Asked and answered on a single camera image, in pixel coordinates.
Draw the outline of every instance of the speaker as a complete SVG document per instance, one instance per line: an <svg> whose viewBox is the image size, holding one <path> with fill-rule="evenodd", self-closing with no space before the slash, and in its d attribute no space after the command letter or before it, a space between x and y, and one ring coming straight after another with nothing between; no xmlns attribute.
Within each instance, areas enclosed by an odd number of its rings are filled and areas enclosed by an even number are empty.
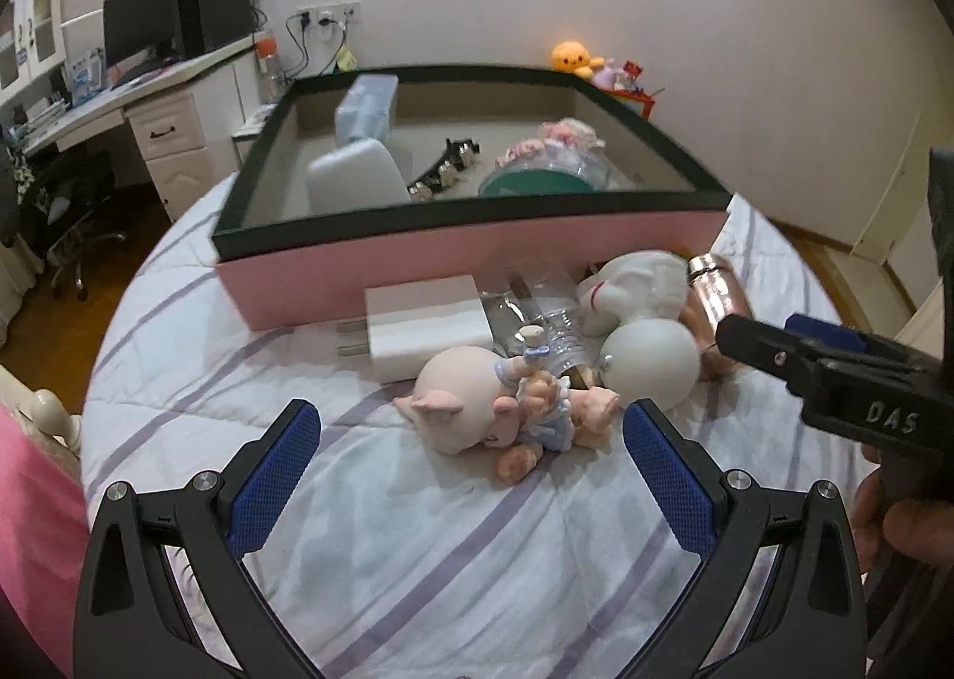
<svg viewBox="0 0 954 679"><path fill-rule="evenodd" d="M174 0L175 52L197 58L255 31L252 0Z"/></svg>

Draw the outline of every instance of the orange cap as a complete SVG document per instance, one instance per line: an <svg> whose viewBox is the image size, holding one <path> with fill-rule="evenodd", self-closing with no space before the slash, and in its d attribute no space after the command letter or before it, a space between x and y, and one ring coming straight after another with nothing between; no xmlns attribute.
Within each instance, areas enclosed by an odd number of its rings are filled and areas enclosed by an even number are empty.
<svg viewBox="0 0 954 679"><path fill-rule="evenodd" d="M275 41L274 36L269 36L267 39L259 39L255 42L255 54L259 58L267 58L269 55L278 55L278 42Z"/></svg>

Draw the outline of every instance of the pink blanket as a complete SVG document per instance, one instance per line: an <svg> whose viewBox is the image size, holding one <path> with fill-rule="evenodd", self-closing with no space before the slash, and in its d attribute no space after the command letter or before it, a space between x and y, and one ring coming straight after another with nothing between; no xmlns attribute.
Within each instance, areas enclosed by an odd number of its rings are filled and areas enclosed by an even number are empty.
<svg viewBox="0 0 954 679"><path fill-rule="evenodd" d="M73 611L89 541L79 485L0 405L0 588L60 671L73 676Z"/></svg>

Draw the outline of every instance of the human hand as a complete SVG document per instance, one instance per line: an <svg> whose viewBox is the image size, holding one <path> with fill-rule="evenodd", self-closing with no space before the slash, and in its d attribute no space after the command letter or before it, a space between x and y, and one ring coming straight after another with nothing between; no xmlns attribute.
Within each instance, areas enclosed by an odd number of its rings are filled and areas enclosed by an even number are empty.
<svg viewBox="0 0 954 679"><path fill-rule="evenodd" d="M862 445L862 454L879 463L874 448ZM857 487L849 523L862 574L871 570L883 541L929 565L954 565L954 504L904 498L885 510L880 469Z"/></svg>

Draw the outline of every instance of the wall outlet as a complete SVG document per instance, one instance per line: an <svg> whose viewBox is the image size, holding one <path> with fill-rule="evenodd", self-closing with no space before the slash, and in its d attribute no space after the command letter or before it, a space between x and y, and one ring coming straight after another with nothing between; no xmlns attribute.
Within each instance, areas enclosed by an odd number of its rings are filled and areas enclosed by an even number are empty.
<svg viewBox="0 0 954 679"><path fill-rule="evenodd" d="M299 12L311 12L311 23L317 25L318 20L330 17L337 23L353 25L361 22L361 1L335 1L332 4L308 4L299 6Z"/></svg>

